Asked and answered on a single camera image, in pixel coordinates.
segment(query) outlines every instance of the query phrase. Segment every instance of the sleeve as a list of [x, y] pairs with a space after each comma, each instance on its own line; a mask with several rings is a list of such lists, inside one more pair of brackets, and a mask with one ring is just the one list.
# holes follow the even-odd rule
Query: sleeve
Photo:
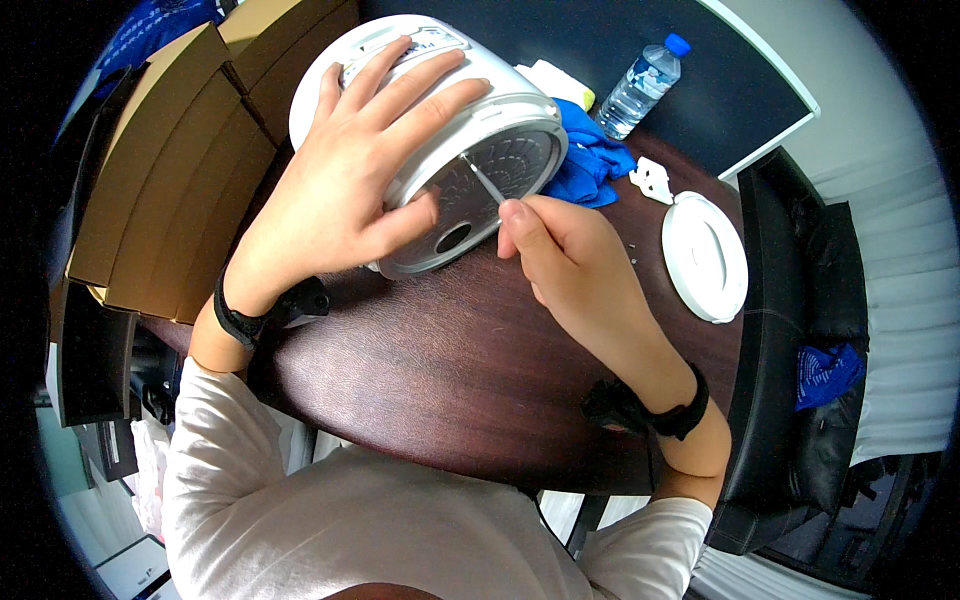
[[230, 508], [284, 478], [280, 428], [236, 375], [209, 372], [193, 358], [183, 365], [176, 423], [163, 479], [162, 531], [171, 571], [175, 565], [192, 571], [204, 568], [198, 559], [211, 551], [214, 532], [234, 537], [224, 531]]
[[680, 600], [700, 558], [709, 506], [692, 498], [663, 498], [588, 534], [578, 564], [610, 600]]

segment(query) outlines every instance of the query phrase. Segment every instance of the blue bottle cap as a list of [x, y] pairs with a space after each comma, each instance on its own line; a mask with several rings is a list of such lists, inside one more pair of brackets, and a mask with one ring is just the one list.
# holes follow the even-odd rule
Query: blue bottle cap
[[677, 34], [667, 36], [663, 45], [666, 46], [667, 50], [677, 55], [678, 59], [682, 59], [690, 51], [690, 44], [686, 43], [686, 40]]

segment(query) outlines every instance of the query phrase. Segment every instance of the dark wooden table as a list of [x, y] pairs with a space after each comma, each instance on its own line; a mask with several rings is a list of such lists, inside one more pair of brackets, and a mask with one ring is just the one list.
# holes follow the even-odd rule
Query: dark wooden table
[[[666, 167], [674, 194], [700, 192], [742, 235], [731, 188], [649, 134], [634, 132], [627, 143]], [[620, 200], [600, 211], [635, 246], [628, 254], [654, 315], [726, 413], [742, 315], [710, 324], [690, 312], [663, 261], [667, 206], [628, 178], [613, 186]], [[263, 187], [261, 196], [270, 190]], [[325, 277], [329, 317], [266, 336], [251, 365], [252, 389], [312, 426], [430, 467], [526, 488], [649, 493], [646, 438], [592, 426], [580, 413], [590, 386], [612, 374], [537, 303], [518, 259], [500, 260], [495, 250], [494, 236], [400, 282], [366, 269]], [[178, 327], [151, 324], [184, 346], [187, 329]]]

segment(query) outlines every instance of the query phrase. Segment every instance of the rice cooker label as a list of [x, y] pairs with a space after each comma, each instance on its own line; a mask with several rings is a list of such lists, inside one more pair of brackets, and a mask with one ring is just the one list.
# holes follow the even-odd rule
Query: rice cooker label
[[[457, 47], [466, 49], [468, 47], [460, 38], [455, 37], [446, 29], [440, 27], [421, 27], [416, 32], [410, 34], [410, 37], [413, 39], [413, 43], [410, 45], [410, 48], [403, 53], [403, 56], [396, 60], [394, 67], [408, 60], [415, 59], [420, 55], [436, 52], [437, 50]], [[344, 66], [344, 74], [340, 79], [340, 86], [343, 89], [347, 89], [347, 86], [350, 85], [353, 78], [355, 78], [363, 67], [382, 49], [382, 45], [377, 46], [374, 50], [371, 50], [359, 59], [347, 63]]]

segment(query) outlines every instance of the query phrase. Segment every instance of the white plastic bag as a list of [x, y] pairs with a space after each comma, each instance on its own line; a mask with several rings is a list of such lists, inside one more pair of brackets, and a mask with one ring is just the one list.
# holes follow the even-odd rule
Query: white plastic bag
[[160, 534], [160, 506], [163, 504], [163, 474], [167, 470], [167, 453], [170, 451], [170, 438], [163, 425], [151, 415], [143, 420], [130, 423], [133, 431], [133, 449], [139, 472], [133, 476], [133, 509], [140, 519], [143, 531], [157, 536]]

